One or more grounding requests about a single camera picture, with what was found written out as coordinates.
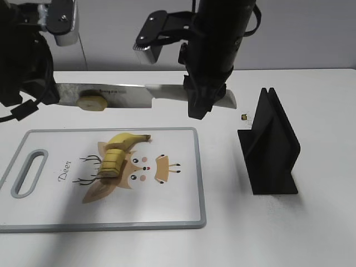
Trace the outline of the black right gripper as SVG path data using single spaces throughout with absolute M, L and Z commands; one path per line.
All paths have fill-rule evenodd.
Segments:
M 197 76 L 191 71 L 184 76 L 183 89 L 187 95 L 188 116 L 202 120 L 212 107 L 226 95 L 226 83 L 215 78 Z

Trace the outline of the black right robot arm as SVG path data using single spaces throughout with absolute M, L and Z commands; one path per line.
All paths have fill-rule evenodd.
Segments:
M 188 116 L 201 120 L 226 94 L 226 80 L 247 30 L 251 15 L 261 23 L 256 1 L 200 1 L 191 29 L 194 35 L 181 45 L 178 62 L 185 66 L 183 88 Z

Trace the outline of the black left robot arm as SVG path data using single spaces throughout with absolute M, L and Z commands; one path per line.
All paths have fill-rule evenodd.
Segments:
M 1 1 L 1 104 L 19 105 L 27 93 L 45 105 L 58 103 L 53 58 L 42 35 L 42 4 Z

